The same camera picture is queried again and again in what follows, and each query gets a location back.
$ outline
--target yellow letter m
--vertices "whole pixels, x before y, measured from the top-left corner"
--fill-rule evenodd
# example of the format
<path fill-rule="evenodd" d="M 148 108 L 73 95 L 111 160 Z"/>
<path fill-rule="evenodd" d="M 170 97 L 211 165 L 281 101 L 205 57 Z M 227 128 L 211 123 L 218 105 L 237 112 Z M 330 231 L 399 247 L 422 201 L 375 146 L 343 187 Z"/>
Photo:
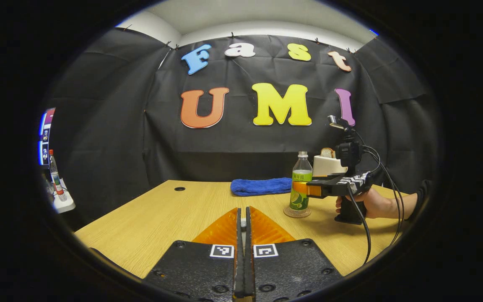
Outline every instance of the yellow letter m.
<path fill-rule="evenodd" d="M 290 125 L 309 126 L 312 124 L 307 113 L 305 99 L 307 87 L 297 84 L 290 85 L 284 98 L 280 97 L 277 90 L 269 83 L 254 84 L 253 90 L 257 92 L 258 97 L 258 112 L 257 117 L 253 119 L 253 124 L 258 126 L 273 124 L 270 109 L 279 124 L 284 123 L 290 110 L 290 118 L 288 118 Z"/>

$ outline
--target white wall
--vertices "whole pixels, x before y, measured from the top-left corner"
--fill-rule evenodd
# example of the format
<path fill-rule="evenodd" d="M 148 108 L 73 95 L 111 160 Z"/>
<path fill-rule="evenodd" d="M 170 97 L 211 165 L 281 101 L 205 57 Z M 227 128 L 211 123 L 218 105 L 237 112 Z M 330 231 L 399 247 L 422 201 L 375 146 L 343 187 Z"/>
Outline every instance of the white wall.
<path fill-rule="evenodd" d="M 283 21 L 245 21 L 212 26 L 183 35 L 177 44 L 182 46 L 202 40 L 230 36 L 230 32 L 233 32 L 234 36 L 268 34 L 272 36 L 294 36 L 312 41 L 317 37 L 318 41 L 322 43 L 342 49 L 349 48 L 351 51 L 363 46 L 361 42 L 332 31 Z"/>
<path fill-rule="evenodd" d="M 283 21 L 244 21 L 227 23 L 201 29 L 182 36 L 180 32 L 160 17 L 148 11 L 143 11 L 126 19 L 124 22 L 117 25 L 117 27 L 128 27 L 129 25 L 131 25 L 129 29 L 147 34 L 163 43 L 171 41 L 171 43 L 169 43 L 169 46 L 171 47 L 174 47 L 176 44 L 183 46 L 202 40 L 230 36 L 230 32 L 233 32 L 235 36 L 269 34 L 274 36 L 293 36 L 308 40 L 314 40 L 317 37 L 318 41 L 322 43 L 330 44 L 342 49 L 349 48 L 351 51 L 363 46 L 362 42 L 358 42 L 333 31 L 310 25 Z"/>
<path fill-rule="evenodd" d="M 171 41 L 169 46 L 173 47 L 175 44 L 179 44 L 178 41 L 182 36 L 169 23 L 148 11 L 142 11 L 129 17 L 121 24 L 117 25 L 117 27 L 126 28 L 129 25 L 131 25 L 129 29 L 147 34 L 163 43 Z"/>

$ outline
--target green bottle label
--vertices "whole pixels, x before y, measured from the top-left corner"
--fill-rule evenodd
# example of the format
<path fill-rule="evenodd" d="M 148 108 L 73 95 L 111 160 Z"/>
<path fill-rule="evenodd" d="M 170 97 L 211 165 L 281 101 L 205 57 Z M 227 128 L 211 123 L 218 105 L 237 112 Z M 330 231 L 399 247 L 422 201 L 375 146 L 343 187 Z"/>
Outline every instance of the green bottle label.
<path fill-rule="evenodd" d="M 312 180 L 312 173 L 292 174 L 292 191 L 290 193 L 290 208 L 294 210 L 305 210 L 309 206 L 309 197 L 307 197 L 306 186 L 297 186 L 295 182 L 310 182 Z"/>

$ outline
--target blue towel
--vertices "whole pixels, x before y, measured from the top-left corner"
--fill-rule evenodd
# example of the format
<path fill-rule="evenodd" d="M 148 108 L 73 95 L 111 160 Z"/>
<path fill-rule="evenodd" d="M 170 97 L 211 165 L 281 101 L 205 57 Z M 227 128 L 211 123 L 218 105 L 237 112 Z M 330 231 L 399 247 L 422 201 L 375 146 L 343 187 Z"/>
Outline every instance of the blue towel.
<path fill-rule="evenodd" d="M 255 196 L 266 194 L 289 193 L 292 178 L 273 178 L 270 180 L 233 180 L 230 190 L 238 196 Z"/>

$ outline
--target sleeve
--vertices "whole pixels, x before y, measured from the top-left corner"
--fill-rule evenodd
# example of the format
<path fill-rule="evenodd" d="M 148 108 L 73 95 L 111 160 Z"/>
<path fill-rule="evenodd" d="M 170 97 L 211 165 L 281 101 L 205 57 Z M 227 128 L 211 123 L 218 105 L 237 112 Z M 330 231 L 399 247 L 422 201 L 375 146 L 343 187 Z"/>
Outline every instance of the sleeve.
<path fill-rule="evenodd" d="M 409 216 L 409 218 L 406 219 L 406 221 L 414 220 L 414 218 L 418 214 L 418 209 L 420 209 L 422 204 L 426 201 L 430 193 L 431 187 L 432 187 L 431 180 L 422 180 L 420 184 L 420 188 L 418 188 L 418 190 L 416 191 L 417 197 L 416 197 L 415 208 L 411 213 L 411 215 Z"/>

